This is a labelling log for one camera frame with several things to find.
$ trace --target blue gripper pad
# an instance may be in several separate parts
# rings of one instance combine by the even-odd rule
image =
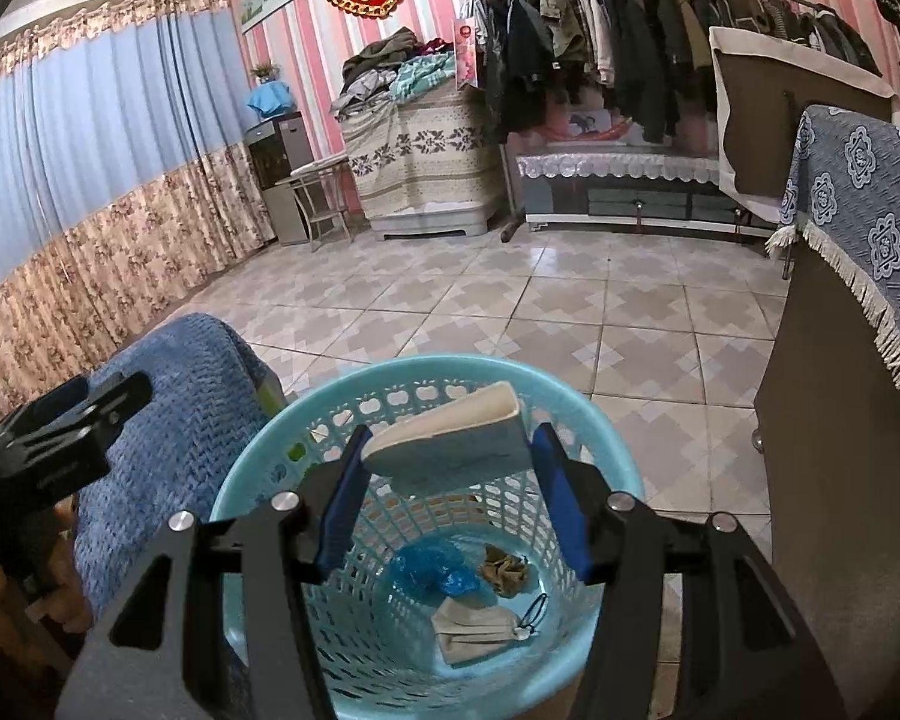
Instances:
[[[353,527],[360,514],[370,484],[370,471],[362,461],[362,450],[372,436],[370,429],[358,426],[337,462],[343,464],[340,481],[323,510],[319,528],[319,550],[314,560],[324,580],[330,572],[343,567],[353,544]]]
[[[530,454],[533,455],[533,471],[564,562],[574,570],[577,579],[589,584],[594,565],[590,556],[586,517],[564,469],[564,464],[570,463],[570,460],[549,422],[533,431]]]

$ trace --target metal stool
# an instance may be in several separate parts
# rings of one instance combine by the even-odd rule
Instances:
[[[300,207],[300,214],[307,224],[307,233],[310,236],[310,250],[315,251],[319,246],[322,235],[322,221],[333,221],[333,227],[337,226],[337,220],[346,232],[349,242],[353,242],[353,233],[346,225],[346,198],[343,196],[343,175],[350,170],[350,160],[345,151],[333,156],[310,162],[309,165],[301,165],[290,172],[290,180],[287,185],[293,189],[296,195],[296,203]]]

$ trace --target blue curtain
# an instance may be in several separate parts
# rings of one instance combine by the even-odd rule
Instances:
[[[0,281],[128,191],[256,117],[229,10],[106,31],[0,80]]]

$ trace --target beige blanket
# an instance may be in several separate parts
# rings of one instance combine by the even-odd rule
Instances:
[[[381,103],[341,121],[360,203],[377,218],[425,203],[504,196],[500,149],[479,92],[453,80],[411,101]]]

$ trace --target curtain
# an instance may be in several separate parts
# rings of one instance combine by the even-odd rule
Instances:
[[[229,0],[139,0],[0,50],[0,416],[272,238]]]

